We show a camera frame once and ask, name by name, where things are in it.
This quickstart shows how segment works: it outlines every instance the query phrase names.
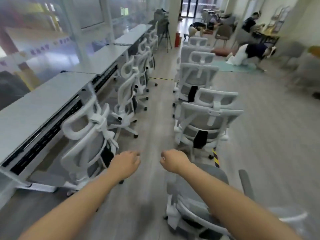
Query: yellow black hazard tape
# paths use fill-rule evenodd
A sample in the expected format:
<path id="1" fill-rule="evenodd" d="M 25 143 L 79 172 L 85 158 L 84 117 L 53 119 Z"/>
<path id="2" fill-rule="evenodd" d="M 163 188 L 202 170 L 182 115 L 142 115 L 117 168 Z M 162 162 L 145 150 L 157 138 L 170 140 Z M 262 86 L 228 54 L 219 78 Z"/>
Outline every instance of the yellow black hazard tape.
<path id="1" fill-rule="evenodd" d="M 159 79 L 159 80 L 174 81 L 173 79 L 168 79 L 168 78 L 157 78 L 157 77 L 150 77 L 150 79 Z"/>
<path id="2" fill-rule="evenodd" d="M 217 153 L 214 151 L 213 148 L 212 148 L 212 152 L 213 152 L 213 157 L 214 157 L 214 164 L 216 165 L 217 168 L 219 168 L 219 167 L 220 167 L 220 163 L 219 163 L 218 155 L 217 155 Z"/>

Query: tripod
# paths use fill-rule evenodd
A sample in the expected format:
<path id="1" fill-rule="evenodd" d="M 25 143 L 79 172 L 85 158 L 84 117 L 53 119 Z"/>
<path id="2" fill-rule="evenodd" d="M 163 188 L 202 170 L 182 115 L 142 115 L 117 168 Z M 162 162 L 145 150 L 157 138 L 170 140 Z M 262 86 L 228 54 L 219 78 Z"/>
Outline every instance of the tripod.
<path id="1" fill-rule="evenodd" d="M 162 41 L 163 37 L 165 39 L 167 39 L 167 53 L 169 53 L 169 44 L 168 44 L 168 42 L 170 42 L 170 47 L 172 49 L 171 38 L 170 38 L 170 33 L 169 33 L 169 22 L 167 22 L 166 25 L 165 25 L 165 29 L 164 29 L 164 31 L 162 33 L 161 39 L 159 41 L 159 45 L 161 44 L 161 41 Z"/>

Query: gray laminate floor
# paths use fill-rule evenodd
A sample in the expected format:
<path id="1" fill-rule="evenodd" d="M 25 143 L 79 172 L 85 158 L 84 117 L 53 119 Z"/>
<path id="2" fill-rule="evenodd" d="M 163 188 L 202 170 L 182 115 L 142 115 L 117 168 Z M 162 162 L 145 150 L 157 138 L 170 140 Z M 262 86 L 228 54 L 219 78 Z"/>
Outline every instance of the gray laminate floor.
<path id="1" fill-rule="evenodd" d="M 179 50 L 160 48 L 153 77 L 174 78 Z M 265 61 L 261 75 L 219 72 L 214 88 L 239 92 L 244 114 L 231 125 L 230 140 L 218 149 L 221 168 L 231 185 L 241 189 L 239 169 L 246 169 L 257 201 L 265 207 L 299 204 L 320 217 L 320 101 L 299 90 L 288 90 L 286 71 Z M 148 110 L 137 114 L 139 137 L 122 132 L 121 151 L 140 150 L 141 166 L 116 186 L 76 239 L 180 239 L 162 220 L 166 181 L 173 177 L 159 164 L 162 150 L 176 147 L 172 119 L 174 83 L 152 80 Z M 60 150 L 57 145 L 53 150 Z M 0 211 L 0 238 L 17 239 L 23 230 L 62 202 L 64 190 L 39 193 L 18 190 Z"/>

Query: teal mat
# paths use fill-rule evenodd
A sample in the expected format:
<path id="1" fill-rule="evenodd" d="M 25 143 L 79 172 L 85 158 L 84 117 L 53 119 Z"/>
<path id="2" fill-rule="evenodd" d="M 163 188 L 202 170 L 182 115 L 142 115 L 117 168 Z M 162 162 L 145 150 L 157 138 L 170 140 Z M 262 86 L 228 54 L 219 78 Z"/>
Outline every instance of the teal mat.
<path id="1" fill-rule="evenodd" d="M 244 72 L 244 73 L 256 73 L 261 74 L 262 71 L 257 70 L 255 64 L 249 65 L 231 65 L 222 60 L 216 60 L 213 63 L 214 66 L 219 67 L 220 72 Z"/>

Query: fist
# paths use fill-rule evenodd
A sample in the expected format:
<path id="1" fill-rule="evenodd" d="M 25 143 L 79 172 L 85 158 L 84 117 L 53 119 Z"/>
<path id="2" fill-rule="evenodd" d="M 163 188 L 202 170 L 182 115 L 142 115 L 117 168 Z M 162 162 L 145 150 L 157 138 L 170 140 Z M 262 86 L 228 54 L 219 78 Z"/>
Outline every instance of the fist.
<path id="1" fill-rule="evenodd" d="M 140 152 L 126 151 L 116 155 L 110 162 L 108 170 L 115 174 L 119 181 L 133 175 L 140 165 Z"/>
<path id="2" fill-rule="evenodd" d="M 172 149 L 170 151 L 163 151 L 161 153 L 161 157 L 161 165 L 164 169 L 171 173 L 180 174 L 181 169 L 184 166 L 191 164 L 186 154 L 176 149 Z"/>

